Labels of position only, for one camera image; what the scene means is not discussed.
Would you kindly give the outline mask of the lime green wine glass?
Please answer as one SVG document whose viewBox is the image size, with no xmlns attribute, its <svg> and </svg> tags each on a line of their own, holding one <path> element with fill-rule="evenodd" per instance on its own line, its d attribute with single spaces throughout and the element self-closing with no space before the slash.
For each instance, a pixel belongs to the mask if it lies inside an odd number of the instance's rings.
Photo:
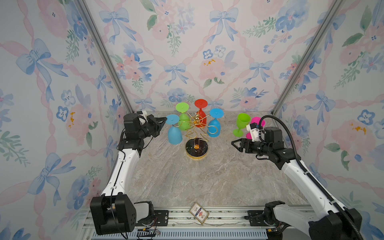
<svg viewBox="0 0 384 240">
<path fill-rule="evenodd" d="M 186 131 L 190 128 L 190 117 L 187 114 L 189 110 L 189 105 L 187 103 L 178 103 L 176 105 L 176 110 L 180 113 L 178 127 L 181 131 Z"/>
<path fill-rule="evenodd" d="M 234 129 L 233 134 L 241 138 L 243 136 L 243 129 L 246 128 L 246 126 L 250 123 L 251 117 L 246 113 L 240 113 L 238 114 L 236 125 L 237 128 Z"/>
</svg>

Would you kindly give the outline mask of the light blue front wine glass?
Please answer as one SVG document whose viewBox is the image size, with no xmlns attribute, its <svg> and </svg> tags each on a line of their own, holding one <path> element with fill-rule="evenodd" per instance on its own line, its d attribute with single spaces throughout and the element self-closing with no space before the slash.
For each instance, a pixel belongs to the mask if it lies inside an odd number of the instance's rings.
<svg viewBox="0 0 384 240">
<path fill-rule="evenodd" d="M 172 145 L 178 145 L 182 142 L 183 137 L 181 130 L 179 129 L 179 116 L 171 114 L 167 116 L 166 124 L 170 125 L 168 131 L 168 141 Z"/>
</svg>

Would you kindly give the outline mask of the magenta wine glass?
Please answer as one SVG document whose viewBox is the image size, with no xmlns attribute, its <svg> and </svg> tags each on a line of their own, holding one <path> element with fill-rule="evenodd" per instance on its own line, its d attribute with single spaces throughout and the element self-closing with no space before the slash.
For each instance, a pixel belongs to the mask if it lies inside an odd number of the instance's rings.
<svg viewBox="0 0 384 240">
<path fill-rule="evenodd" d="M 264 136 L 263 131 L 259 129 L 260 124 L 263 128 L 266 124 L 265 120 L 261 121 L 260 117 L 252 118 L 251 123 L 246 126 L 246 130 L 248 131 L 248 133 L 246 134 L 247 139 L 255 142 L 255 141 L 259 141 L 260 137 Z"/>
</svg>

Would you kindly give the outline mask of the lime green back wine glass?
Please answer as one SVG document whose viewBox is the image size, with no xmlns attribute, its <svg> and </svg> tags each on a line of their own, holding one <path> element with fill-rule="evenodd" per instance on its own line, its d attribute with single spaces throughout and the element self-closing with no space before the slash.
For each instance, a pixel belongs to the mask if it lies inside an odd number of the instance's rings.
<svg viewBox="0 0 384 240">
<path fill-rule="evenodd" d="M 187 103 L 178 103 L 176 105 L 176 110 L 180 113 L 178 127 L 181 131 L 186 131 L 190 128 L 190 117 L 187 114 L 189 110 L 189 105 Z"/>
</svg>

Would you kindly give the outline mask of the gold wire glass rack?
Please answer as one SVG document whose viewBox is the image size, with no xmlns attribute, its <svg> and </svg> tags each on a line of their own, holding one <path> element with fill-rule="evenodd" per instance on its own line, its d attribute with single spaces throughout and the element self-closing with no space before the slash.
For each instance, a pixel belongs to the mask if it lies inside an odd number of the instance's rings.
<svg viewBox="0 0 384 240">
<path fill-rule="evenodd" d="M 219 133 L 219 128 L 215 125 L 204 124 L 207 118 L 202 117 L 199 113 L 189 115 L 189 119 L 181 120 L 181 124 L 188 124 L 185 129 L 185 137 L 189 140 L 185 145 L 187 155 L 193 160 L 201 160 L 209 150 L 208 137 Z"/>
</svg>

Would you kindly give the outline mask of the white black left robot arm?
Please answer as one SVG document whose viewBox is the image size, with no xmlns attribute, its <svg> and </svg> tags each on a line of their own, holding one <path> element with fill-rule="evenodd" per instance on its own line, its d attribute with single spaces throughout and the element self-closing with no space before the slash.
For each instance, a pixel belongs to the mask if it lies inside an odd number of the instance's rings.
<svg viewBox="0 0 384 240">
<path fill-rule="evenodd" d="M 151 226 L 157 218 L 152 202 L 133 203 L 128 190 L 136 165 L 145 146 L 145 138 L 160 135 L 166 117 L 156 118 L 145 111 L 124 116 L 124 129 L 118 143 L 118 158 L 108 183 L 99 197 L 94 197 L 90 209 L 96 233 L 120 234 L 126 238 L 137 225 Z"/>
</svg>

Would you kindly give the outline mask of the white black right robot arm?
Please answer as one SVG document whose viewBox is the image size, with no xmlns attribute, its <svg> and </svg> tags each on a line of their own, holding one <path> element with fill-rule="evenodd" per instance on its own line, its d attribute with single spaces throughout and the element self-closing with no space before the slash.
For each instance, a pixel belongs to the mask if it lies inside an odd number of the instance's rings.
<svg viewBox="0 0 384 240">
<path fill-rule="evenodd" d="M 241 138 L 233 141 L 239 152 L 254 154 L 259 160 L 269 160 L 293 181 L 313 209 L 313 214 L 303 213 L 282 201 L 265 204 L 262 214 L 250 221 L 263 221 L 272 227 L 271 234 L 280 235 L 287 227 L 294 227 L 312 240 L 361 240 L 362 216 L 356 209 L 348 209 L 331 195 L 295 155 L 292 148 L 285 148 L 279 128 L 264 129 L 264 138 Z"/>
</svg>

